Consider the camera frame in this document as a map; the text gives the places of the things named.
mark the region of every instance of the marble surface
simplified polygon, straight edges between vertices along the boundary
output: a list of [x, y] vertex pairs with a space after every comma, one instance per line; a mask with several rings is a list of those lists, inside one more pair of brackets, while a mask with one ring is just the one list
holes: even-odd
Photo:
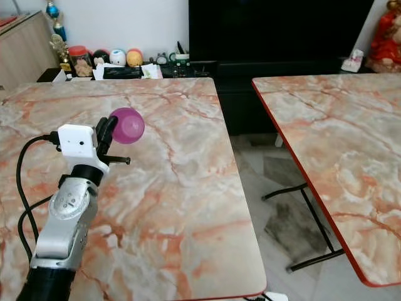
[[[183, 300], [252, 295], [263, 262], [211, 79], [45, 83], [21, 87], [0, 111], [1, 300], [14, 300], [28, 261], [17, 235], [23, 211], [16, 161], [30, 138], [65, 123], [95, 125], [118, 107], [144, 117], [143, 137], [113, 143], [130, 156], [103, 180], [70, 300]], [[23, 164], [31, 203], [56, 191], [66, 164], [53, 145]], [[46, 206], [35, 210], [39, 228]], [[24, 229], [33, 246], [28, 221]]]
[[360, 280], [401, 284], [401, 75], [253, 84]]

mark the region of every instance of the black tv screen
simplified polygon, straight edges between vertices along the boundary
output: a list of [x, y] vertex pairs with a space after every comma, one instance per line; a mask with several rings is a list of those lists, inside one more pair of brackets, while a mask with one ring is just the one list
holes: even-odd
[[373, 0], [189, 0], [191, 61], [348, 56]]

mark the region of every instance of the red lid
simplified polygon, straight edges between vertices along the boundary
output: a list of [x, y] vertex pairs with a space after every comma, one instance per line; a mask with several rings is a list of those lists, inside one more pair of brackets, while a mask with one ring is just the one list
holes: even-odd
[[70, 52], [70, 55], [76, 56], [76, 55], [84, 55], [88, 53], [88, 50], [86, 50], [85, 46], [72, 46], [68, 48], [68, 51]]

